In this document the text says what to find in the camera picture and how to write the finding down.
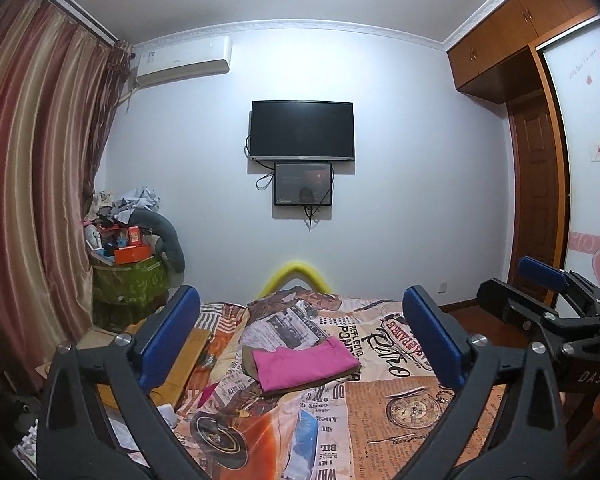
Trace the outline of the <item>wooden lap desk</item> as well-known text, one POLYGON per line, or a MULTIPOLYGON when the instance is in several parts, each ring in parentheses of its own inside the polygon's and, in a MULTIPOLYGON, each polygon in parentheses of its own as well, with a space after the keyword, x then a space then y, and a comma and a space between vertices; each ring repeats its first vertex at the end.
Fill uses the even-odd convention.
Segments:
POLYGON ((178 407, 190 375, 199 358, 204 354, 212 337, 210 330, 193 327, 185 338, 164 330, 152 336, 149 349, 140 340, 146 318, 125 327, 124 332, 133 336, 135 344, 128 354, 134 377, 155 406, 170 404, 178 407))

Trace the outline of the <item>wooden door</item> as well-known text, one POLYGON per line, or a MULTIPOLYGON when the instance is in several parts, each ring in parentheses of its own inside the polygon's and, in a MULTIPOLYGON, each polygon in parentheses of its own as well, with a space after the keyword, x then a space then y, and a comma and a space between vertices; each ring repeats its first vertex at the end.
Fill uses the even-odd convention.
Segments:
POLYGON ((558 158, 550 109, 536 90, 506 104, 512 135, 515 217, 508 284, 548 306, 554 294, 518 272, 521 258, 554 262, 558 247, 558 158))

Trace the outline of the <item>green storage basket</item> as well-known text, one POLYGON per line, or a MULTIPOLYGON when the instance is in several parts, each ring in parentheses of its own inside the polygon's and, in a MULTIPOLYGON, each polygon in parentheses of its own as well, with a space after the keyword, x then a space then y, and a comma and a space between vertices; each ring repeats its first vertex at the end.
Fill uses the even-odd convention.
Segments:
POLYGON ((93 266, 93 323, 120 333, 166 303, 169 277, 152 256, 125 266, 93 266))

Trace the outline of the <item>newspaper print bed cover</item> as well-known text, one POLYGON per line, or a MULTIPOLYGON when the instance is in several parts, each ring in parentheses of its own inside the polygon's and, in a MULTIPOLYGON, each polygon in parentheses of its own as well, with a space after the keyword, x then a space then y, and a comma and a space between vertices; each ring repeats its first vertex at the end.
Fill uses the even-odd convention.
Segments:
POLYGON ((453 400, 401 305, 296 287, 251 304, 204 304, 166 382, 150 393, 215 479, 390 479, 453 400), (266 393, 250 350, 340 341, 358 369, 266 393))

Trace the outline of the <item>orange box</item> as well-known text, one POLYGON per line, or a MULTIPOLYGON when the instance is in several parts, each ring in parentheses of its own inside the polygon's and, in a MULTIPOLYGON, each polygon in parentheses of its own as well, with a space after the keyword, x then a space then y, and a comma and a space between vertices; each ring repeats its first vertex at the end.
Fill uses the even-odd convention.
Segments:
POLYGON ((150 258, 151 248, 148 245, 135 245, 117 248, 114 251, 114 264, 125 266, 126 264, 138 263, 150 258))

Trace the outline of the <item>grey plush pillow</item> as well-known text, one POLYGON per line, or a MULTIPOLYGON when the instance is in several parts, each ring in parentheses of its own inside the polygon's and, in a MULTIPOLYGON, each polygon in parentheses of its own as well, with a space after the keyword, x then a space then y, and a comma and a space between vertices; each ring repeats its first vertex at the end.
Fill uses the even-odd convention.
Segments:
POLYGON ((182 274, 186 269, 185 257, 178 233, 172 223, 158 212, 135 208, 130 217, 130 225, 158 237, 156 254, 175 273, 182 274))

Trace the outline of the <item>wooden overhead cabinet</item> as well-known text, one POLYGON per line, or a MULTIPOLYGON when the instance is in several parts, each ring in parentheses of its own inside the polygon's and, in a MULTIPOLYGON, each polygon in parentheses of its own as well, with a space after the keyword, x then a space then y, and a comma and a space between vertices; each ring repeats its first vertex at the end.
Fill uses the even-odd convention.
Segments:
POLYGON ((596 12, 593 0, 504 0, 448 51, 456 90, 495 104, 538 90, 532 42, 596 12))

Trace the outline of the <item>white wardrobe sliding door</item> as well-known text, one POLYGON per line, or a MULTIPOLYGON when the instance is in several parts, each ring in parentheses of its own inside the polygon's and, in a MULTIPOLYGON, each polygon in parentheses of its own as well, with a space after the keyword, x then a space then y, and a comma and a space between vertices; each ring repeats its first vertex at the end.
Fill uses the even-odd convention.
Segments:
POLYGON ((564 268, 600 286, 600 18, 538 47, 557 103, 568 174, 564 268))

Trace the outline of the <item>yellow bed footboard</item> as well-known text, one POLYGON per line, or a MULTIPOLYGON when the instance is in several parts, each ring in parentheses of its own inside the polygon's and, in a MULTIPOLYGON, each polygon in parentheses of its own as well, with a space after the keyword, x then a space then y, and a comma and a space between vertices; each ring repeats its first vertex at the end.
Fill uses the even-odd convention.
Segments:
POLYGON ((302 281, 314 292, 320 292, 321 294, 332 294, 334 292, 324 279, 324 276, 318 272, 314 266, 310 266, 309 263, 294 260, 284 264, 274 272, 272 278, 266 282, 260 291, 259 298, 275 294, 284 285, 287 285, 293 280, 302 281))

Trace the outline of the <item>striped red curtain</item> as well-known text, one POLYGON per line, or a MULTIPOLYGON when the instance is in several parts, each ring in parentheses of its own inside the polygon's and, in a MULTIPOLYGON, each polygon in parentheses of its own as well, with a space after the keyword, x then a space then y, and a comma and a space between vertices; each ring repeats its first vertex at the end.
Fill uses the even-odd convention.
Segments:
POLYGON ((83 221, 131 49, 50 0, 0 9, 0 352, 23 387, 92 324, 83 221))

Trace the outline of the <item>white air conditioner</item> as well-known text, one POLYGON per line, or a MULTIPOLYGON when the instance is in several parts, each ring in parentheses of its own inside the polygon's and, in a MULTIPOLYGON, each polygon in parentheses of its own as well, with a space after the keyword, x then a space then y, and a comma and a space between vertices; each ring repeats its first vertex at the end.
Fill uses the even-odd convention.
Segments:
POLYGON ((232 50, 229 36, 139 44, 134 86, 149 88, 184 79, 227 74, 232 50))

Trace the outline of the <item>small wall monitor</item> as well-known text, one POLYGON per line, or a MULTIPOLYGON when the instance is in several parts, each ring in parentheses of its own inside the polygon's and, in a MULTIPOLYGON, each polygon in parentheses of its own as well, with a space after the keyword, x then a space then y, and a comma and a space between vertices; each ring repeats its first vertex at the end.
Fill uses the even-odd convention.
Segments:
POLYGON ((332 165, 317 162, 276 162, 273 204, 275 206, 330 206, 332 165))

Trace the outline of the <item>wall mounted television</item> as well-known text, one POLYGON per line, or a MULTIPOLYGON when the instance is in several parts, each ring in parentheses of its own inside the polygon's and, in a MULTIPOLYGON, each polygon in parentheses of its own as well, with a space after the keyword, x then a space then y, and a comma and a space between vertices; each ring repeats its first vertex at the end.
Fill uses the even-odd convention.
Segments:
POLYGON ((257 160, 355 160, 351 102, 253 101, 247 153, 257 160))

